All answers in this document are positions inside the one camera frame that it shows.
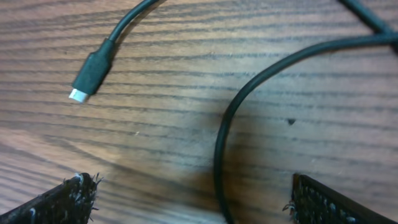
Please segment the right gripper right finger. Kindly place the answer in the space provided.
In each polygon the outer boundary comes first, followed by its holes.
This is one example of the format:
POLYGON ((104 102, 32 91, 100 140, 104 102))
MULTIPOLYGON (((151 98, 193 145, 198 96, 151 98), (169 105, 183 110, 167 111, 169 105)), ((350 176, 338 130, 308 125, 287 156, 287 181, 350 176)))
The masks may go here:
POLYGON ((289 210, 294 224, 397 224, 321 182, 294 174, 289 210))

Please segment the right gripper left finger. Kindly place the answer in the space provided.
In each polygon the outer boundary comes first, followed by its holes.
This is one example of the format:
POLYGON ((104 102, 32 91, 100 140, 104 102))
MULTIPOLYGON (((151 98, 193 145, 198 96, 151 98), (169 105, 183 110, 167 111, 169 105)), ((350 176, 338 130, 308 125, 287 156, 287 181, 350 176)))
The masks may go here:
POLYGON ((1 215, 1 224, 87 224, 95 209, 98 175, 71 179, 1 215))

